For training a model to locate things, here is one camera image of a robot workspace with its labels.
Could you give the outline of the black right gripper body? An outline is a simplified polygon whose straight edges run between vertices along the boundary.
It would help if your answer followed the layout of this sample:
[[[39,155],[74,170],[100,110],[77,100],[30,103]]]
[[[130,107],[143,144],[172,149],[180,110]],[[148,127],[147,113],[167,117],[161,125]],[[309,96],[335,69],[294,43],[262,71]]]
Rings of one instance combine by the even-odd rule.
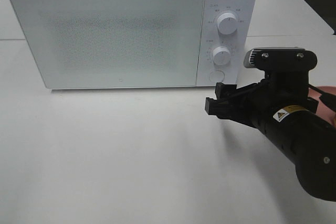
[[[297,105],[316,113],[318,101],[308,97],[309,71],[271,72],[258,83],[237,89],[236,122],[252,128],[260,128],[266,118],[272,118],[278,110]]]

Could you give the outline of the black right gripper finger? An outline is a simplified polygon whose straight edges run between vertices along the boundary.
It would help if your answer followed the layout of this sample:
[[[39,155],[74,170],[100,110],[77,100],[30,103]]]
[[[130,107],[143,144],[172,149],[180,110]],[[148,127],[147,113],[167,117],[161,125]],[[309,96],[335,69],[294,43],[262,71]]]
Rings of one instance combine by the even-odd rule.
[[[205,111],[208,115],[216,116],[219,119],[233,119],[236,116],[236,107],[227,98],[206,98]]]
[[[235,98],[237,91],[236,84],[224,84],[218,82],[215,87],[215,95],[217,101],[226,101]]]

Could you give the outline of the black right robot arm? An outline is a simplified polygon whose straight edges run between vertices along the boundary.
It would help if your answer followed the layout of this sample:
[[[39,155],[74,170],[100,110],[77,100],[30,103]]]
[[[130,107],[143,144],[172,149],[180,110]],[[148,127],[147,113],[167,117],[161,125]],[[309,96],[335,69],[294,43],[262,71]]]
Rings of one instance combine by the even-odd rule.
[[[308,72],[268,72],[241,88],[217,83],[205,111],[259,130],[295,165],[309,195],[335,201],[335,127],[315,114],[308,86]]]

